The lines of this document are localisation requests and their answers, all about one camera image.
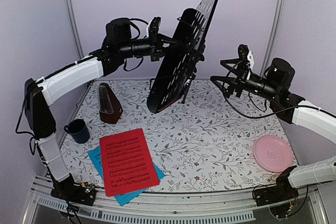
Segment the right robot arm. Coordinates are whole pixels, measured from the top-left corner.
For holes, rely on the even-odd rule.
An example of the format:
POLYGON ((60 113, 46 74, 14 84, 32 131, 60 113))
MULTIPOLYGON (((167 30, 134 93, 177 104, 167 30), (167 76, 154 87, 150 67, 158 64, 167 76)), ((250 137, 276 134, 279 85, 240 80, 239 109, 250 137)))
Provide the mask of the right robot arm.
MULTIPOLYGON (((233 94, 239 97, 243 91, 250 92, 269 101, 271 114, 278 119, 335 142, 335 115, 289 91, 295 70, 287 61, 274 58, 263 78, 251 72, 246 59, 222 60, 220 64, 234 76, 211 76, 210 80, 226 100, 233 94)), ((282 201, 293 189, 333 181, 335 157, 309 165, 291 166, 277 177, 271 196, 282 201)))

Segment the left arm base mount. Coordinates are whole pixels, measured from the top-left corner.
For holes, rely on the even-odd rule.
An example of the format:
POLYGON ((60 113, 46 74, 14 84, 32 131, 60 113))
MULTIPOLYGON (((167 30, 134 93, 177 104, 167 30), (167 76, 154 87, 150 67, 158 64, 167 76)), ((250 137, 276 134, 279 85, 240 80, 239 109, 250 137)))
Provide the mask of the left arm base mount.
POLYGON ((89 189, 89 192, 87 192, 86 187, 74 182, 61 182, 54 185, 50 194, 55 198, 68 200, 71 203, 93 206, 97 191, 89 189))

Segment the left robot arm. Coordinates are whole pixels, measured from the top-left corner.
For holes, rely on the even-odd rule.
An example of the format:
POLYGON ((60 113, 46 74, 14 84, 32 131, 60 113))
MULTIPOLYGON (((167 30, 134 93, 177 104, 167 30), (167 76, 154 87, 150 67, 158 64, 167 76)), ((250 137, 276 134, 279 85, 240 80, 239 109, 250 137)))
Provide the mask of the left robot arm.
POLYGON ((146 37, 132 37, 133 18, 117 18, 106 24, 106 36, 100 49, 91 52, 46 77, 28 79, 20 116, 25 116, 31 131, 29 148, 37 152, 53 183, 54 197, 66 201, 93 199, 95 191, 88 184, 77 185, 61 155, 56 139, 56 121, 50 106, 79 86, 115 72, 128 58, 149 56, 158 61, 168 51, 181 45, 180 39, 159 33, 160 17, 146 22, 146 37))

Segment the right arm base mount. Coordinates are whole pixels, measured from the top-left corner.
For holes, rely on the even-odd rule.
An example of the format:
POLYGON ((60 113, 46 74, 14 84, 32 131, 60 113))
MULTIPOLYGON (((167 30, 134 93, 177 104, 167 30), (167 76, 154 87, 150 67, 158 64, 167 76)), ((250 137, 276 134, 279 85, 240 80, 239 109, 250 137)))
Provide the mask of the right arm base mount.
POLYGON ((284 205, 270 208, 271 214, 277 219, 289 217, 299 196, 298 190, 284 182, 276 183, 273 186, 258 185, 252 190, 252 197, 257 206, 271 205, 288 201, 284 205))

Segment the black music stand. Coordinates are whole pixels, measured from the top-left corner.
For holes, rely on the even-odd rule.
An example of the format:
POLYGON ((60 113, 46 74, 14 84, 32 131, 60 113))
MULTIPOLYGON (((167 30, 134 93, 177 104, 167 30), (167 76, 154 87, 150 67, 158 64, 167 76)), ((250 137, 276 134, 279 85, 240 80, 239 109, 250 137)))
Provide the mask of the black music stand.
POLYGON ((181 45, 169 50, 150 88, 146 104, 157 114, 182 99, 185 102, 196 64, 204 61, 205 39, 218 0, 201 0, 196 8, 187 8, 179 18, 173 38, 181 45))

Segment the red sheet music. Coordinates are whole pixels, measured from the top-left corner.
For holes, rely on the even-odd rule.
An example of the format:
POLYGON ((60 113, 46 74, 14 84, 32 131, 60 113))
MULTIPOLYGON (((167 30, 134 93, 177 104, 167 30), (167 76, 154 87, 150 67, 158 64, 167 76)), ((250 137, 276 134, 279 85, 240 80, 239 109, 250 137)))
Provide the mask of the red sheet music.
POLYGON ((100 139, 106 196, 157 186, 160 182, 142 129, 100 139))

